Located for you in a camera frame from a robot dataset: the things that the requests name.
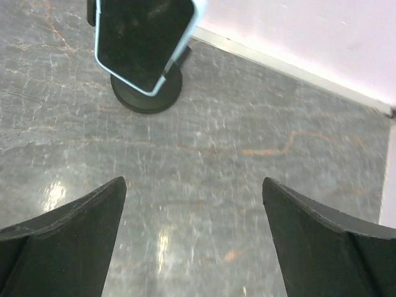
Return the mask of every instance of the phone stand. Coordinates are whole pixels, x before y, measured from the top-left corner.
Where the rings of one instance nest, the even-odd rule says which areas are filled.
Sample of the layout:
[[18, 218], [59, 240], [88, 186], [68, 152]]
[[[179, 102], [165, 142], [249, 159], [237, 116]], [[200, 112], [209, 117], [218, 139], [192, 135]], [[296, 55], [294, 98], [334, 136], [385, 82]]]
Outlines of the phone stand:
[[[87, 0], [87, 21], [93, 27], [96, 25], [96, 9], [96, 0]], [[144, 95], [111, 74], [111, 87], [116, 98], [126, 108], [137, 113], [154, 114], [167, 110], [180, 96], [183, 86], [183, 75], [180, 68], [190, 52], [191, 49], [187, 46], [183, 54], [164, 75], [166, 81], [153, 97]]]

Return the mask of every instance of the white wall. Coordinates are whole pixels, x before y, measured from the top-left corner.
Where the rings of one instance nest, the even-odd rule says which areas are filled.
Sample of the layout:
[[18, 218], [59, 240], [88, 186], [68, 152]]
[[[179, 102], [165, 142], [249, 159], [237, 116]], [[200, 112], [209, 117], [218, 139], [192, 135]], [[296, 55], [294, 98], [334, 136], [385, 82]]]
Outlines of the white wall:
[[209, 0], [200, 27], [396, 106], [396, 1]]
[[396, 121], [390, 128], [379, 223], [384, 226], [396, 228]]

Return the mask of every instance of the smartphone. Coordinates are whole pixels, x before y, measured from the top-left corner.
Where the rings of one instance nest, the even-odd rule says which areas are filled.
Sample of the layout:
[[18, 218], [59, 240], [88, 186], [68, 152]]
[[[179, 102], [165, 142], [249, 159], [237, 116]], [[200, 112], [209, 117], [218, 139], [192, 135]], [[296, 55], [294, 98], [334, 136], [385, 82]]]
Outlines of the smartphone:
[[155, 96], [202, 18], [206, 0], [96, 0], [95, 58], [118, 79]]

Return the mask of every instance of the round black base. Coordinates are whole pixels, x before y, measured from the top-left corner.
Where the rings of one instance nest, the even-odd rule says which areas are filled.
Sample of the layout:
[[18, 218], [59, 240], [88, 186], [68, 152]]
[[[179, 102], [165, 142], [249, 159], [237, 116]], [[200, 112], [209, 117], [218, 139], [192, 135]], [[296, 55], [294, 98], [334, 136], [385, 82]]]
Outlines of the round black base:
[[110, 81], [118, 101], [126, 108], [137, 113], [153, 114], [167, 110], [177, 101], [183, 85], [183, 76], [179, 67], [172, 67], [162, 88], [154, 97], [140, 93], [113, 75]]

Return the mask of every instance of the black phone screen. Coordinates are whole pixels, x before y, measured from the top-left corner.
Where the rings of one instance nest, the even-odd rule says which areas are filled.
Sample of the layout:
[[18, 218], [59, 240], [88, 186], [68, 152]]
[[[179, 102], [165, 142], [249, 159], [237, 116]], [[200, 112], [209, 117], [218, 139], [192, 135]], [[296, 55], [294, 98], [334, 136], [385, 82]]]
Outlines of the black phone screen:
[[101, 0], [97, 58], [151, 92], [193, 15], [191, 0]]

